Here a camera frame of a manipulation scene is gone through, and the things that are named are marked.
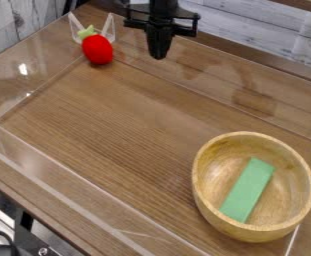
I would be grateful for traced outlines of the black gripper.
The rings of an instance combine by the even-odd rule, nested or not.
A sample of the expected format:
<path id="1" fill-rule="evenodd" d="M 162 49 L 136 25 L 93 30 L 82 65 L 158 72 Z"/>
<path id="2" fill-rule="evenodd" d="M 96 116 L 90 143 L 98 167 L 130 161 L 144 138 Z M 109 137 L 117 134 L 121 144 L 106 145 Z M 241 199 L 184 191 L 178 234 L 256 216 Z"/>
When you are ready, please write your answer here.
<path id="1" fill-rule="evenodd" d="M 148 52 L 154 59 L 166 56 L 173 35 L 196 36 L 199 20 L 200 15 L 183 9 L 177 0 L 148 0 L 148 3 L 125 5 L 124 26 L 145 29 Z"/>

